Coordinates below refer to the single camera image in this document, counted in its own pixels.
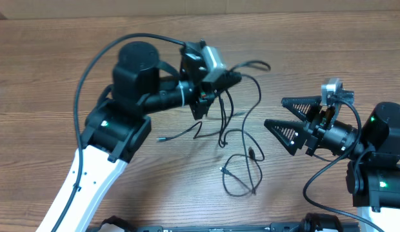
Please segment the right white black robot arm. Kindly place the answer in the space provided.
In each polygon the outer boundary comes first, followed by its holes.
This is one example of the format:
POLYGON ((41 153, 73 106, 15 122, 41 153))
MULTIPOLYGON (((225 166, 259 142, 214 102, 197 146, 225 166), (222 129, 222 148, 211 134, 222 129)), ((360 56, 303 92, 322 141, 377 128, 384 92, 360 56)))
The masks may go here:
POLYGON ((353 97, 339 95, 284 98, 298 121, 267 119, 265 127, 291 155, 303 146, 314 156, 326 149, 348 159, 346 187, 357 208, 354 218, 365 231, 400 228, 400 104, 380 102, 365 124, 337 120, 340 107, 354 110, 353 97))

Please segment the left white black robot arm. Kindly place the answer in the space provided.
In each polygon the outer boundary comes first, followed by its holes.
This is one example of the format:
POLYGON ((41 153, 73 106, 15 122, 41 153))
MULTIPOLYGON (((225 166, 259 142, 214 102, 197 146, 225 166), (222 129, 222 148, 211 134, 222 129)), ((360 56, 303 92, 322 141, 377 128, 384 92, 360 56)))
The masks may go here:
POLYGON ((162 61, 150 43, 124 45, 112 84, 85 120, 70 171, 39 226, 40 231, 85 231, 101 201, 151 130, 150 115, 189 106, 194 119, 241 80, 217 48, 185 43, 181 67, 162 61))

